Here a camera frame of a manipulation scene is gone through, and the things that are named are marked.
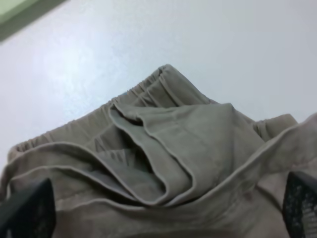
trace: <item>cloth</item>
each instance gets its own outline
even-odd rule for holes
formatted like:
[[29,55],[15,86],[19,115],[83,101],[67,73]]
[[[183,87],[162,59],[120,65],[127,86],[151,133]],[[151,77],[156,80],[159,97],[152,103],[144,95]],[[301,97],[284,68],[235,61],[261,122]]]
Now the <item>cloth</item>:
[[317,115],[255,122],[170,65],[11,149],[0,201],[49,177],[56,238],[286,238],[289,171],[317,176]]

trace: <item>black object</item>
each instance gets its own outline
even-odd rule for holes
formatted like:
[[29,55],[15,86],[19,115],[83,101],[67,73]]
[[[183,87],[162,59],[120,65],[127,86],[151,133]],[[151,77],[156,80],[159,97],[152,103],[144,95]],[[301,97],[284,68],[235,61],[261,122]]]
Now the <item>black object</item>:
[[289,173],[283,218],[291,238],[317,238],[317,179],[303,172]]
[[0,238],[51,238],[56,225],[49,179],[14,193],[0,206]]

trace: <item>white surface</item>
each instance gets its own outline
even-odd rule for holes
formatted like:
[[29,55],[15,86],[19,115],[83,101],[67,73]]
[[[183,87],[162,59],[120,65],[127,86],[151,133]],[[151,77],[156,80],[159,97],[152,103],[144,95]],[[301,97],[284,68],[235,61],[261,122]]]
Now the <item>white surface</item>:
[[72,0],[0,46],[8,149],[170,63],[251,118],[317,111],[316,0]]

